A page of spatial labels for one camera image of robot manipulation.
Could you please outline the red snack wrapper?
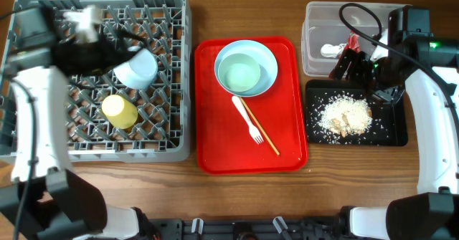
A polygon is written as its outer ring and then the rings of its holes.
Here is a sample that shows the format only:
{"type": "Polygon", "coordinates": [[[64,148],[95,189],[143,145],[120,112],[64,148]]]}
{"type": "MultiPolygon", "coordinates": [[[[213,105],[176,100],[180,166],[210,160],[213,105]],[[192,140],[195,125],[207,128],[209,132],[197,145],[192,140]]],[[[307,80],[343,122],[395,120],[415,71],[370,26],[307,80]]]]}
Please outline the red snack wrapper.
{"type": "Polygon", "coordinates": [[[353,31],[350,32],[346,49],[352,49],[355,52],[360,52],[359,35],[353,31]]]}

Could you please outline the white tissue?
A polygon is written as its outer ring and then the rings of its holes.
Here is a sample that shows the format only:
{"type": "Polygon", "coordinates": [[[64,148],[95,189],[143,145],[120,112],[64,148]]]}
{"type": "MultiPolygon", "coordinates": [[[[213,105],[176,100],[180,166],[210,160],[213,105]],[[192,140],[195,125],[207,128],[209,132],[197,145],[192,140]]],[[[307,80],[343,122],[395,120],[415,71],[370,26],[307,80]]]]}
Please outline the white tissue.
{"type": "Polygon", "coordinates": [[[324,44],[320,49],[320,53],[325,58],[339,58],[346,46],[347,44],[324,44]]]}

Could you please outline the rice and peanut shells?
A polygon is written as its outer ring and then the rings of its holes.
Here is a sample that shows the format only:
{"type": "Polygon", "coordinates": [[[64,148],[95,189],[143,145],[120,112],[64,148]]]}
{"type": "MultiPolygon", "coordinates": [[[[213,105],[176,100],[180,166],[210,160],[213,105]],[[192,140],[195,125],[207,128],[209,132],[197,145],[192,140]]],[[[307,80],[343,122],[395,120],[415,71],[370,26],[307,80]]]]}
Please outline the rice and peanut shells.
{"type": "Polygon", "coordinates": [[[370,101],[345,90],[316,89],[307,97],[307,139],[332,145],[383,145],[389,130],[375,117],[370,101]]]}

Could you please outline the light blue saucer bowl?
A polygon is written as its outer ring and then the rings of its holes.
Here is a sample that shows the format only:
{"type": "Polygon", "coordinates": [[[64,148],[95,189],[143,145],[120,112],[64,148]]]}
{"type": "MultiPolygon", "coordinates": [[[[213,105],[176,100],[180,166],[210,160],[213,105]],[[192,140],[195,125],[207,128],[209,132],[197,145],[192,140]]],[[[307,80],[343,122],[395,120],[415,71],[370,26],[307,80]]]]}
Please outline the light blue saucer bowl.
{"type": "Polygon", "coordinates": [[[158,62],[154,54],[140,46],[132,46],[128,51],[134,56],[118,65],[113,72],[123,85],[135,90],[144,90],[156,79],[158,62]]]}

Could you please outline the yellow cup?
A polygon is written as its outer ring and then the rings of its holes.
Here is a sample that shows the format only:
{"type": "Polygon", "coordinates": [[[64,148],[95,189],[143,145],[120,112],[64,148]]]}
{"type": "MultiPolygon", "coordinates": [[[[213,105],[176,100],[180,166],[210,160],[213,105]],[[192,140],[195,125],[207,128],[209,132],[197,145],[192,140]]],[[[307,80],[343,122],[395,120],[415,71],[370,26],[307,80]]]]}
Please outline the yellow cup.
{"type": "Polygon", "coordinates": [[[126,129],[135,125],[138,119],[138,111],[134,104],[120,95],[109,95],[101,105],[103,114],[115,127],[126,129]]]}

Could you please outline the light blue plate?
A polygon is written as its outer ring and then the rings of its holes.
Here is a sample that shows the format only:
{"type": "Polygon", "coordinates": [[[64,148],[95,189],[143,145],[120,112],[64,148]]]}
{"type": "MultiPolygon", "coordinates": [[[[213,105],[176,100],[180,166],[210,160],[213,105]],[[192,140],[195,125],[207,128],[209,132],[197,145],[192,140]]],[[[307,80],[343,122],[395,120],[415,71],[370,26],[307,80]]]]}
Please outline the light blue plate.
{"type": "Polygon", "coordinates": [[[226,91],[239,97],[254,97],[261,95],[262,93],[269,90],[273,86],[278,76],[277,60],[274,54],[265,45],[252,40],[238,40],[224,46],[223,49],[218,53],[214,62],[215,77],[217,78],[217,63],[223,57],[236,53],[247,54],[253,57],[260,65],[261,77],[259,82],[251,90],[246,92],[231,92],[229,90],[226,91]]]}

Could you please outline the green bowl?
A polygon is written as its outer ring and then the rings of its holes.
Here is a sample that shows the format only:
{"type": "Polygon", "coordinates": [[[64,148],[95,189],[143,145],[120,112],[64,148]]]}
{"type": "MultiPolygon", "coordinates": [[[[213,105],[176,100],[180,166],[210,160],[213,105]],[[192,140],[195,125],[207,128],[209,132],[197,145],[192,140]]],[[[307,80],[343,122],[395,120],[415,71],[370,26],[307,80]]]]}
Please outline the green bowl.
{"type": "Polygon", "coordinates": [[[247,54],[231,54],[223,57],[216,66],[217,80],[231,92],[251,90],[260,80],[258,62],[247,54]]]}

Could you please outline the wooden chopstick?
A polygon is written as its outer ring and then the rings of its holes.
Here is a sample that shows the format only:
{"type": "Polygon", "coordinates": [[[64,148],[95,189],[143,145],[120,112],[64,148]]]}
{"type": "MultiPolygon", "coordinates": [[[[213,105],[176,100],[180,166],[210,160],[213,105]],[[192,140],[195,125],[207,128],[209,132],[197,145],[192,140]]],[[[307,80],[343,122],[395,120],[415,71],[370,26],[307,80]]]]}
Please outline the wooden chopstick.
{"type": "Polygon", "coordinates": [[[262,125],[258,122],[257,118],[255,117],[255,115],[252,113],[251,109],[249,108],[249,106],[247,105],[247,103],[245,102],[245,100],[242,98],[242,97],[239,97],[241,103],[243,104],[243,106],[245,107],[246,111],[248,111],[250,117],[253,119],[253,121],[255,122],[255,124],[258,126],[258,129],[261,131],[262,135],[265,137],[266,141],[269,143],[269,145],[271,146],[271,148],[274,150],[275,154],[277,156],[280,156],[280,152],[279,150],[276,148],[276,146],[274,145],[274,143],[272,142],[272,140],[270,139],[270,137],[268,136],[268,134],[265,132],[264,128],[262,127],[262,125]]]}

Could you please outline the white plastic fork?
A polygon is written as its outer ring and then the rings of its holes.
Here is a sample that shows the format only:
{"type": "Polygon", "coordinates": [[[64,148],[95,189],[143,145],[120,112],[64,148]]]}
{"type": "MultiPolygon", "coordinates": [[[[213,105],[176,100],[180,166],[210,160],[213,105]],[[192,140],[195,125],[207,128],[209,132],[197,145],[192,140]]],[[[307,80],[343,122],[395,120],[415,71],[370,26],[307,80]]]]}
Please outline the white plastic fork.
{"type": "Polygon", "coordinates": [[[247,126],[249,128],[249,134],[251,136],[251,138],[257,143],[257,144],[260,144],[260,143],[263,143],[264,140],[261,136],[261,133],[260,131],[258,130],[257,127],[254,126],[254,124],[252,123],[246,109],[245,109],[245,106],[243,105],[240,97],[238,96],[235,96],[233,95],[232,96],[232,102],[234,104],[234,106],[236,107],[237,111],[241,114],[242,118],[244,119],[244,121],[247,123],[247,126]]]}

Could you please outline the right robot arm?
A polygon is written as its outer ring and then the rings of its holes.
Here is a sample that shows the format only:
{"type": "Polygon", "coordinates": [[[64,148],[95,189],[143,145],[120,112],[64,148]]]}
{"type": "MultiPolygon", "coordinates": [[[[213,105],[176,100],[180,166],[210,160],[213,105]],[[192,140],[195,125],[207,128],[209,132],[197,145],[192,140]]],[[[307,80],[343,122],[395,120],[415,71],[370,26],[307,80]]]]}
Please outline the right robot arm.
{"type": "Polygon", "coordinates": [[[456,239],[458,237],[458,41],[436,38],[427,8],[389,13],[388,51],[374,62],[345,50],[330,76],[377,94],[403,87],[415,116],[419,148],[417,194],[386,207],[345,206],[336,215],[337,239],[456,239]]]}

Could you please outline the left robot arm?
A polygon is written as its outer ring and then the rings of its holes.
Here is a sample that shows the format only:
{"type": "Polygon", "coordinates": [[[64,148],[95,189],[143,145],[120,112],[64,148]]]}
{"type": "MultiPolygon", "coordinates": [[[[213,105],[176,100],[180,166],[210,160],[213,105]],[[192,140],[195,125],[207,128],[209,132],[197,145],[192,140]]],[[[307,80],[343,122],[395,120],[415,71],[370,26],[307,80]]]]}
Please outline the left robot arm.
{"type": "Polygon", "coordinates": [[[16,13],[20,34],[4,75],[16,102],[16,161],[11,185],[1,189],[1,213],[27,239],[153,239],[141,210],[109,206],[74,172],[67,149],[69,78],[102,75],[132,55],[98,31],[98,7],[63,17],[76,25],[71,39],[60,36],[47,6],[16,13]]]}

